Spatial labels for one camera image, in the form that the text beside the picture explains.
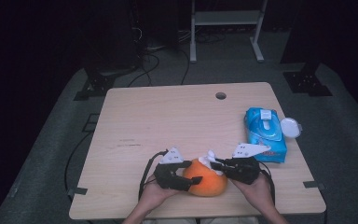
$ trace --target orange object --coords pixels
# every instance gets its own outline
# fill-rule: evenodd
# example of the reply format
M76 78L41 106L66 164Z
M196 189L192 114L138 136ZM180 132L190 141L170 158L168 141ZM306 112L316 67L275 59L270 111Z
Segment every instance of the orange object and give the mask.
M202 164L199 159L194 159L191 165L183 171L183 176L192 178L202 176L198 185L192 185L188 192L203 197L213 197L222 194L227 187L225 175L218 175L214 170Z

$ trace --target blue wipes package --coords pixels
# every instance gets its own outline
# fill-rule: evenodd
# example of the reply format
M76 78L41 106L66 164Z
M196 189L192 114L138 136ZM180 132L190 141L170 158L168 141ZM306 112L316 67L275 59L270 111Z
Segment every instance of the blue wipes package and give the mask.
M255 155L258 161L284 162L287 147L275 110L251 107L246 111L244 124L249 144L271 147L269 151Z

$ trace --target wooden table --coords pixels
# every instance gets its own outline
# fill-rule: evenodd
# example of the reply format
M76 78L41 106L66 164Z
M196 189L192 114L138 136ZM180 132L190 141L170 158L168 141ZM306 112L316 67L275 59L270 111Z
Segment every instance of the wooden table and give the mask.
M225 95L226 99L217 96ZM177 147L185 160L212 149L231 158L245 142L243 117L251 106L284 114L268 83L123 88L110 90L78 183L72 219L125 218L138 200L139 183L148 160ZM295 139L286 139L285 163L267 163L276 187L276 206L283 214L319 214L325 203ZM154 171L161 157L150 169ZM169 198L148 217L236 217L259 213L229 182L220 196L202 198L183 192Z

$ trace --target white metal frame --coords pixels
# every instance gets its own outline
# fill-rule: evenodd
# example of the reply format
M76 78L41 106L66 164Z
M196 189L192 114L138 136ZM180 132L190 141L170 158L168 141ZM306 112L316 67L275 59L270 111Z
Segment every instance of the white metal frame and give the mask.
M199 11L195 9L195 1L192 0L191 6L191 42L190 42L190 61L197 62L196 48L196 26L197 25L230 25L230 24L255 24L255 35L250 37L252 47L257 61L264 62L263 54L258 47L258 37L261 25L266 12L267 1L263 0L260 10L241 10L241 11Z

